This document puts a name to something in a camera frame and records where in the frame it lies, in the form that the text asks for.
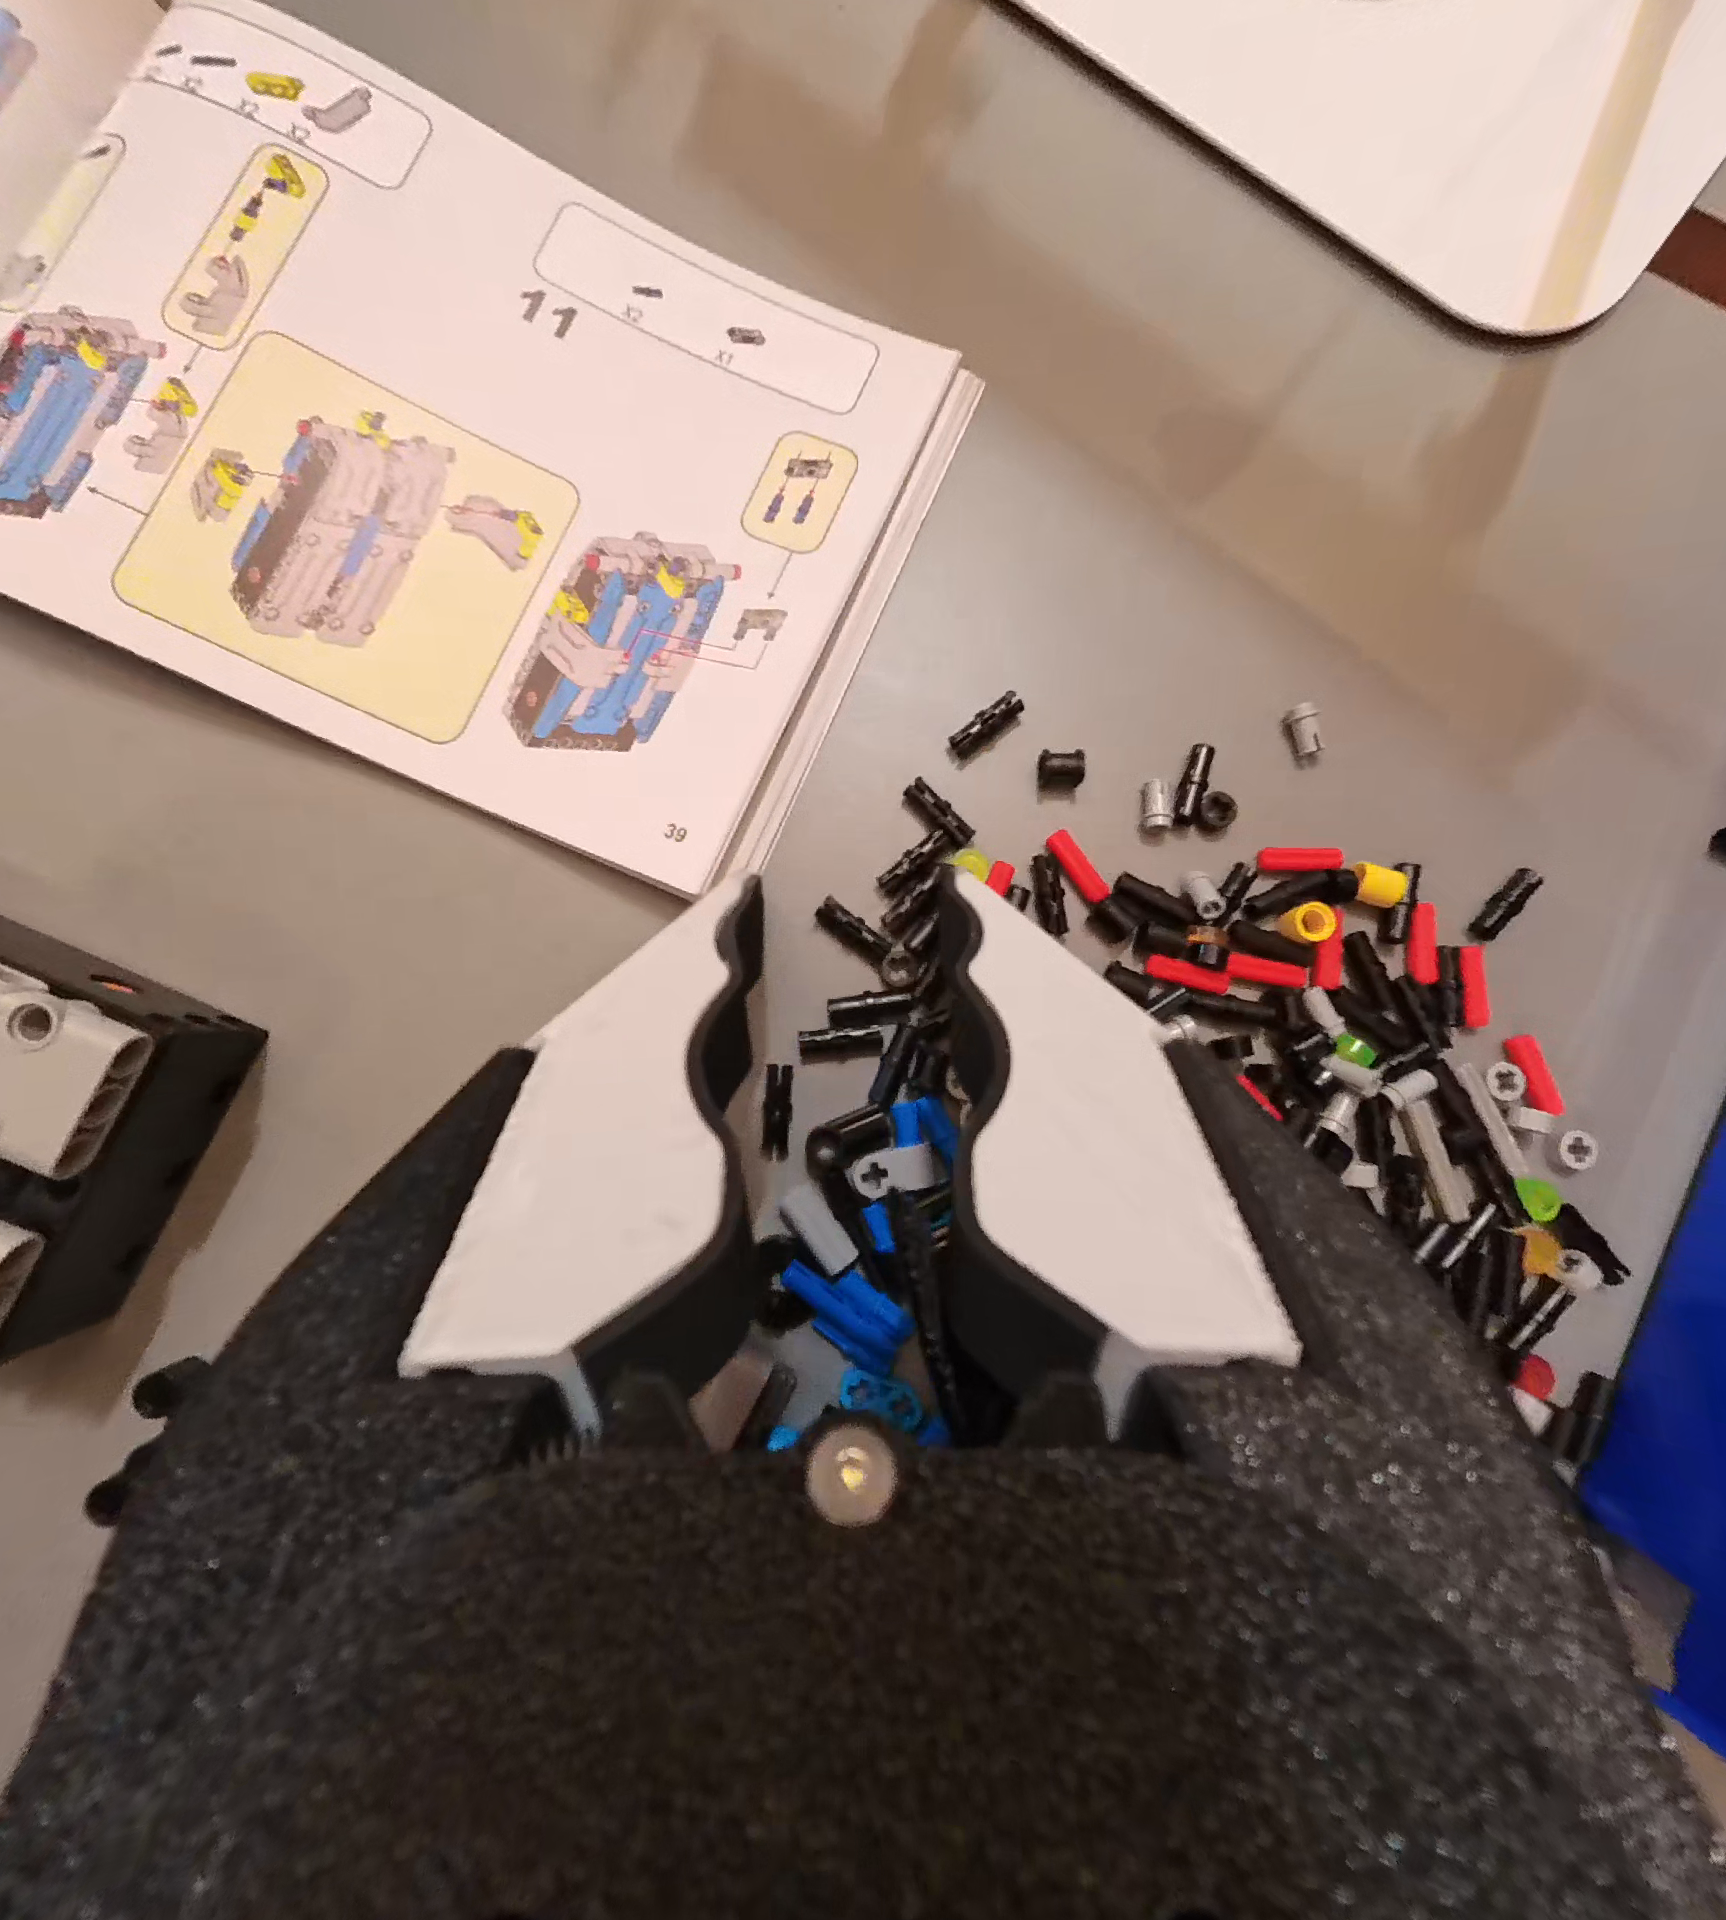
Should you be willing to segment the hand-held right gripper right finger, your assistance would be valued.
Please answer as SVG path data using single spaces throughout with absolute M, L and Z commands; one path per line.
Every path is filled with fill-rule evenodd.
M 951 1171 L 946 1327 L 1015 1407 L 1078 1388 L 1107 1440 L 1150 1376 L 1298 1367 L 1267 1272 L 1168 1036 L 994 890 L 946 882 Z

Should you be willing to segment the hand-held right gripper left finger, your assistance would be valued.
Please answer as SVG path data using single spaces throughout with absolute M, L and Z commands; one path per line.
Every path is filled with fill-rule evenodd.
M 731 1126 L 762 968 L 762 880 L 732 875 L 533 1036 L 401 1379 L 545 1379 L 595 1435 L 627 1378 L 694 1400 L 725 1369 L 765 1291 Z

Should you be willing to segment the pile of small toy pieces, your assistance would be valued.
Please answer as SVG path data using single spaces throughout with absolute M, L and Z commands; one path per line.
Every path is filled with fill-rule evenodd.
M 1397 1272 L 1445 1303 L 1558 1471 L 1581 1477 L 1596 1461 L 1619 1379 L 1584 1371 L 1560 1397 L 1541 1345 L 1572 1305 L 1624 1282 L 1629 1270 L 1527 1156 L 1548 1138 L 1558 1168 L 1586 1170 L 1594 1138 L 1561 1131 L 1534 1038 L 1508 1038 L 1487 1067 L 1456 1053 L 1489 1019 L 1485 944 L 1539 890 L 1539 875 L 1511 876 L 1485 902 L 1473 941 L 1442 948 L 1411 863 L 1275 845 L 1225 876 L 1192 873 L 1166 890 L 1136 873 L 1107 876 L 1064 819 L 1019 870 L 979 847 L 923 776 L 901 791 L 899 821 L 914 842 L 871 880 L 869 904 L 828 894 L 807 916 L 859 977 L 795 1036 L 793 1062 L 765 1067 L 760 1109 L 762 1154 L 781 1163 L 802 1067 L 871 1064 L 852 1111 L 812 1114 L 803 1183 L 760 1244 L 776 1327 L 812 1324 L 849 1362 L 843 1405 L 935 1447 L 993 1444 L 1022 1411 L 946 1327 L 965 1109 L 949 1052 L 946 882 L 972 876 L 1201 1052 L 1201 1065 L 1182 1071 L 1187 1090 L 1305 1360 L 1197 1369 L 1274 1379 L 1320 1360 L 1291 1275 L 1308 1253 L 1291 1183 L 1253 1156 L 1244 1131 L 1228 1138 L 1218 1121 L 1258 1112 L 1300 1173 L 1341 1197 L 1345 1220 L 1371 1229 L 1372 1253 L 1395 1255 Z

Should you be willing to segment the instruction booklet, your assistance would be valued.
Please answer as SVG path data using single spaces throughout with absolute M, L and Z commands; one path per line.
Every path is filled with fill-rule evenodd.
M 684 899 L 979 403 L 262 4 L 0 4 L 0 595 Z

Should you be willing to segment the white stand with wooden board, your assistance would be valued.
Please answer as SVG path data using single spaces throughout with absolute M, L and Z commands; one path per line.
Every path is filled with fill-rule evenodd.
M 1726 2 L 1024 2 L 1449 318 L 1596 323 L 1726 160 Z

